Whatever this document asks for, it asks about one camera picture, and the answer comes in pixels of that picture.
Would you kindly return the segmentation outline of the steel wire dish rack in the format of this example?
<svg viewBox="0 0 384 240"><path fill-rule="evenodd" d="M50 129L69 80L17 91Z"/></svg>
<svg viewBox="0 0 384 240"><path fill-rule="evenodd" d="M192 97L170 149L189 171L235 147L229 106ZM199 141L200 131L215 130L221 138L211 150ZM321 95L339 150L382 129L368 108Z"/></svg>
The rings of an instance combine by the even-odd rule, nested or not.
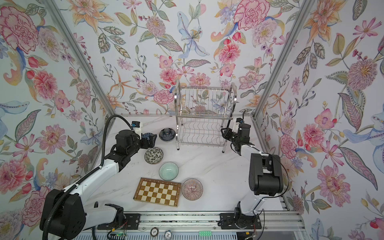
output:
<svg viewBox="0 0 384 240"><path fill-rule="evenodd" d="M221 129L234 117L237 87L192 87L180 83L174 95L176 148L182 145L218 147L226 151Z"/></svg>

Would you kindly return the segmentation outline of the blue patterned bowl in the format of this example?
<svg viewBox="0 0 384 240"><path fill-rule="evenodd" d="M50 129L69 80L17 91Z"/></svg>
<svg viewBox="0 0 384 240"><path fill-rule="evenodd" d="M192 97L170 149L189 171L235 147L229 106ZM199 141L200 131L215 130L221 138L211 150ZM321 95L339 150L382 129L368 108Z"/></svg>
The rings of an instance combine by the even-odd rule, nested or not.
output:
<svg viewBox="0 0 384 240"><path fill-rule="evenodd" d="M155 141L157 138L157 135L153 134L153 133L144 133L144 134L142 134L142 138L147 139L148 141L152 141L152 140Z"/></svg>

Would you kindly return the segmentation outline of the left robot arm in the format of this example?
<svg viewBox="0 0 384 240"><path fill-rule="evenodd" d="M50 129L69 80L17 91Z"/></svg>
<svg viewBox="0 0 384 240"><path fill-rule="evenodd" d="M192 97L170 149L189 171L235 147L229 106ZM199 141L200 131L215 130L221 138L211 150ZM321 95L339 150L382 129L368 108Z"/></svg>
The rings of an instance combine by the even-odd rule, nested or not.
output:
<svg viewBox="0 0 384 240"><path fill-rule="evenodd" d="M52 234L72 240L83 230L99 225L125 224L127 220L123 207L94 204L87 209L87 201L107 180L121 172L140 149L154 148L156 139L154 134L143 138L132 130L122 130L116 135L116 144L99 166L66 188L50 191L40 222L42 238L46 240Z"/></svg>

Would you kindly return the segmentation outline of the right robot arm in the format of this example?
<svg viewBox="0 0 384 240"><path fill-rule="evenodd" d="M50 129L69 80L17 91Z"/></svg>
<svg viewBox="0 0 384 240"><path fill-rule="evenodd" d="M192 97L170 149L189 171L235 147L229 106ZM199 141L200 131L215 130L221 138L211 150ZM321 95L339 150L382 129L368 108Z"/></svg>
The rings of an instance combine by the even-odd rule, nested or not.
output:
<svg viewBox="0 0 384 240"><path fill-rule="evenodd" d="M234 210L234 221L250 221L268 199L283 193L283 166L278 155L258 150L250 142L251 126L237 118L232 128L221 129L222 137L231 143L231 149L250 161L248 193Z"/></svg>

